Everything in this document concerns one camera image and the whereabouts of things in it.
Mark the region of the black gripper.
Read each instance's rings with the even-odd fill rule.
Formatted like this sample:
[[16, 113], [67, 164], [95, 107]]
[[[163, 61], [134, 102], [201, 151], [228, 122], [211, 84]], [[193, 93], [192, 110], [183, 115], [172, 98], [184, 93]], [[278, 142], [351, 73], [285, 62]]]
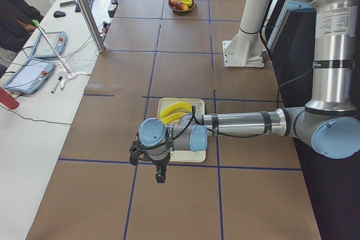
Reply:
[[158, 184], [164, 184], [166, 181], [167, 163], [170, 161], [170, 153], [165, 152], [166, 156], [160, 160], [152, 159], [145, 147], [142, 145], [138, 138], [138, 133], [129, 149], [130, 158], [129, 161], [132, 165], [136, 166], [138, 161], [151, 161], [156, 166], [155, 179]]

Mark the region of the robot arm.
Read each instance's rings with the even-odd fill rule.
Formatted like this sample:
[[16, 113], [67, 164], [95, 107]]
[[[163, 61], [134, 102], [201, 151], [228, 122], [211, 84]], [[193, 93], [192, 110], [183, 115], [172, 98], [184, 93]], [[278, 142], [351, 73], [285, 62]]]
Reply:
[[194, 106], [177, 124], [159, 117], [144, 120], [129, 153], [130, 163], [156, 166], [158, 183], [166, 180], [167, 164], [175, 151], [206, 150], [209, 137], [252, 138], [277, 134], [294, 137], [331, 159], [359, 151], [359, 121], [350, 100], [355, 64], [359, 0], [288, 0], [297, 10], [316, 12], [312, 97], [302, 107], [275, 111], [198, 114]]

